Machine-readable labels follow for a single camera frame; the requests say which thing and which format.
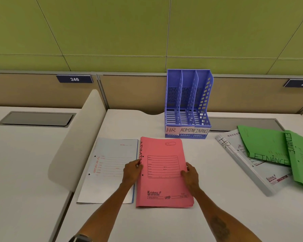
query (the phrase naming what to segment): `watch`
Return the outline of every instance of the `watch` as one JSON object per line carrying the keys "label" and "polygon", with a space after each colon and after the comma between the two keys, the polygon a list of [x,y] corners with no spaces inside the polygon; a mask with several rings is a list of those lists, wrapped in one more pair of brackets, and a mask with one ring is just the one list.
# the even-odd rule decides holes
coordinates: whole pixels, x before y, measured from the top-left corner
{"label": "watch", "polygon": [[92,242],[92,240],[88,236],[78,234],[76,236],[73,236],[69,242]]}

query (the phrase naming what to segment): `person's right arm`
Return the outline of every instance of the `person's right arm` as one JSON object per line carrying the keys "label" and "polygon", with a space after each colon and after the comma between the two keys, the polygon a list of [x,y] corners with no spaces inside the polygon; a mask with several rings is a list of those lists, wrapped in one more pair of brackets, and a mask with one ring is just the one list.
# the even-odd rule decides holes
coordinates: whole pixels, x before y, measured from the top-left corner
{"label": "person's right arm", "polygon": [[217,242],[261,242],[245,225],[220,209],[199,187],[199,176],[189,163],[187,172],[182,171],[185,184],[199,203],[204,217]]}

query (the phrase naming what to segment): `pink paper label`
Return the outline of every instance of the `pink paper label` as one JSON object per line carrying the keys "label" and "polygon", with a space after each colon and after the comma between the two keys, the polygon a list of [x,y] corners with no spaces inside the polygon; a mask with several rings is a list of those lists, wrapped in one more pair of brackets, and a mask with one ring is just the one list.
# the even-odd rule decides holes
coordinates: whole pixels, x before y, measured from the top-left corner
{"label": "pink paper label", "polygon": [[179,126],[166,126],[165,134],[179,135],[180,130]]}
{"label": "pink paper label", "polygon": [[209,131],[209,128],[195,127],[193,133],[198,135],[207,135]]}
{"label": "pink paper label", "polygon": [[193,134],[194,128],[194,126],[182,126],[180,134]]}

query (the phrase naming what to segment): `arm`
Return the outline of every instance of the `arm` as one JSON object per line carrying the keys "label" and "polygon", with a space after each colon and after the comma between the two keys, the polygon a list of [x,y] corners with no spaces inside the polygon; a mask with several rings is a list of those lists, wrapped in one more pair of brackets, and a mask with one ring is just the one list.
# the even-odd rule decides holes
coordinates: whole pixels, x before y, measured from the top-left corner
{"label": "arm", "polygon": [[188,172],[182,171],[185,184],[191,195],[199,203],[204,217],[217,242],[261,242],[245,225],[230,214],[220,209],[200,189],[199,176],[196,169],[186,163]]}
{"label": "arm", "polygon": [[129,189],[134,185],[143,168],[139,160],[129,162],[123,170],[119,188],[86,221],[77,234],[83,234],[93,242],[107,242],[120,207]]}

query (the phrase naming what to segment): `cubicle partition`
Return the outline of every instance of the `cubicle partition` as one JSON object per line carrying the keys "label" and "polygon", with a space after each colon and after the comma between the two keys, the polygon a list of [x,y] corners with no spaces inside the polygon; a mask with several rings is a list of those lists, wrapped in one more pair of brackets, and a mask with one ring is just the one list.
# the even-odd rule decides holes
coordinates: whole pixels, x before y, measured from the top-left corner
{"label": "cubicle partition", "polygon": [[[93,83],[56,77],[91,75]],[[284,87],[303,76],[214,74],[209,112],[303,113],[303,88]],[[0,106],[81,108],[97,89],[106,109],[164,111],[166,73],[0,71]]]}

